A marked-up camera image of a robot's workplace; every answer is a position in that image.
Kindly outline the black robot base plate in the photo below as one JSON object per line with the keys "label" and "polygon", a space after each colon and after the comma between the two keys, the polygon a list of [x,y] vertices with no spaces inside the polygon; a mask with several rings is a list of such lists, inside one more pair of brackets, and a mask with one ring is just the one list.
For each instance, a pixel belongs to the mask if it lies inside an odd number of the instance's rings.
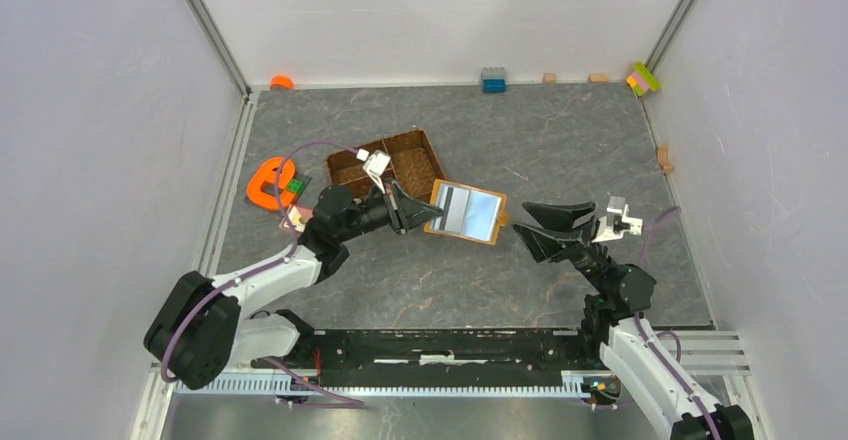
{"label": "black robot base plate", "polygon": [[564,371],[602,369],[574,329],[327,329],[282,359],[324,387],[552,387]]}

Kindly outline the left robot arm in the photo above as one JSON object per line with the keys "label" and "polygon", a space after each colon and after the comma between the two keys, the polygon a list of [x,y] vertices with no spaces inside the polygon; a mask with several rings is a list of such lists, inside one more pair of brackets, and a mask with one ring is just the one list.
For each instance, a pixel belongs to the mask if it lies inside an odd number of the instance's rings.
{"label": "left robot arm", "polygon": [[442,215],[441,208],[409,196],[389,179],[363,199],[342,185],[322,190],[303,232],[283,251],[213,277],[197,270],[176,281],[143,345],[160,362],[160,377],[192,390],[226,367],[261,358],[306,365],[313,339],[293,320],[260,308],[334,275],[349,257],[347,241],[383,227],[404,235]]}

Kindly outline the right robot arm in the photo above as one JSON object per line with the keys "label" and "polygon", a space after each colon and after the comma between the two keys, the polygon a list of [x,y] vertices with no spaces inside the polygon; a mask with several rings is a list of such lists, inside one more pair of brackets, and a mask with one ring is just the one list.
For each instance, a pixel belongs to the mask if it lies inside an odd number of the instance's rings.
{"label": "right robot arm", "polygon": [[578,334],[580,360],[607,367],[631,394],[661,439],[752,439],[751,419],[738,405],[724,405],[688,374],[659,340],[644,313],[656,280],[639,265],[620,263],[608,244],[640,235],[643,222],[631,216],[625,198],[611,197],[597,216],[594,202],[550,205],[525,201],[533,224],[516,222],[538,262],[567,261],[595,292],[584,299]]}

